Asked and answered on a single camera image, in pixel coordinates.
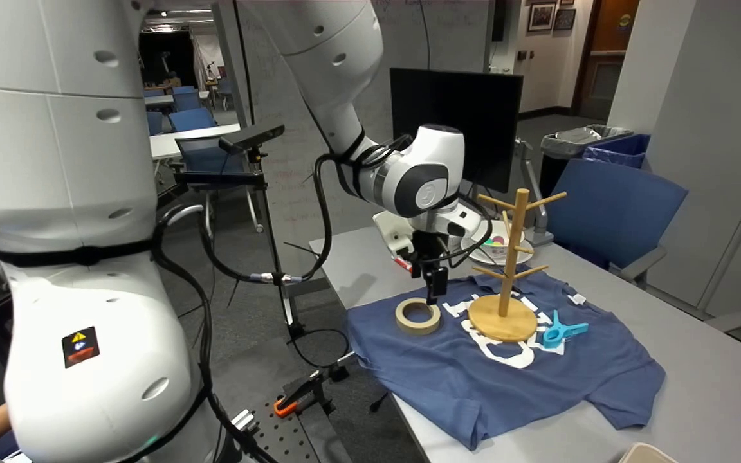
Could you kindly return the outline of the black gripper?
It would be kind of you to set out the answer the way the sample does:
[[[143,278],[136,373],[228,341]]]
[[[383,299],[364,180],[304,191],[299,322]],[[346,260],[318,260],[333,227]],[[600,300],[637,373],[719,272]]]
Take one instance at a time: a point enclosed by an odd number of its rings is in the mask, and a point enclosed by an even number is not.
[[[408,258],[410,274],[423,278],[423,299],[434,303],[446,294],[446,268],[445,260],[450,254],[450,242],[440,232],[413,232],[410,233],[413,252]]]

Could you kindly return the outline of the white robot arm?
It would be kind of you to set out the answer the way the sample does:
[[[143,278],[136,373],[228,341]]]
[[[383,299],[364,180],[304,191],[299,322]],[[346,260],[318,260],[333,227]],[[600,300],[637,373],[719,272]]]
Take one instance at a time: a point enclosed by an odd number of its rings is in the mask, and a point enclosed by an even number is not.
[[[28,463],[198,463],[210,377],[161,285],[139,22],[157,0],[0,0],[1,396]]]

